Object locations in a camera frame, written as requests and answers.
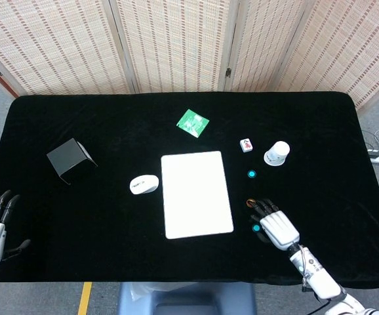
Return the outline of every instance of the robot finger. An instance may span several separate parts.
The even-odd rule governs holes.
[[[0,214],[4,210],[4,204],[6,203],[9,196],[12,194],[10,190],[7,190],[3,195],[0,197]]]
[[[3,253],[2,261],[7,261],[10,258],[16,257],[22,253],[31,243],[31,240],[24,240],[17,248],[12,248]]]
[[[280,211],[280,209],[278,208],[278,206],[276,206],[270,199],[264,198],[263,201],[271,207],[271,209],[272,209],[273,212]]]
[[[255,223],[260,222],[260,218],[258,218],[256,215],[250,215],[250,220]]]
[[[257,200],[255,199],[248,199],[247,200],[247,206],[250,208],[253,208],[260,216],[261,219],[265,218],[268,214],[264,212],[264,210],[257,204]]]
[[[16,204],[16,202],[18,202],[19,198],[19,195],[15,195],[12,199],[9,200],[7,206],[5,207],[5,212],[1,216],[2,223],[7,223],[9,221],[10,215],[13,212],[14,205]]]
[[[257,232],[257,233],[255,233],[255,234],[260,239],[260,241],[262,243],[265,243],[265,244],[271,243],[271,241],[269,240],[267,234],[264,234],[262,230],[259,231],[259,232]]]
[[[270,214],[273,213],[273,211],[271,210],[271,208],[268,207],[268,205],[267,205],[265,202],[263,202],[263,201],[261,201],[261,200],[256,200],[256,202],[259,203],[259,204],[262,206],[262,209],[263,209],[268,215],[270,215]]]

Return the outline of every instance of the white board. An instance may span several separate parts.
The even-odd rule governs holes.
[[[163,156],[161,164],[168,239],[233,232],[219,151]]]

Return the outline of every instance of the woven screen panel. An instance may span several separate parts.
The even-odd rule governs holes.
[[[266,91],[303,13],[301,0],[250,0],[231,90]]]
[[[318,0],[278,91],[341,91],[360,108],[379,90],[379,0]]]
[[[99,0],[0,0],[0,61],[27,94],[130,93]]]
[[[117,0],[141,93],[216,91],[230,0]]]

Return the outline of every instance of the black box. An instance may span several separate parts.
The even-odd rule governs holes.
[[[91,167],[97,167],[83,145],[74,138],[55,148],[47,157],[58,176],[69,185],[73,178],[83,175]]]

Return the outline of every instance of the teal button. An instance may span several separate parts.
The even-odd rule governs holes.
[[[253,169],[251,169],[249,172],[248,172],[248,177],[250,179],[253,179],[256,177],[256,171],[254,171]]]

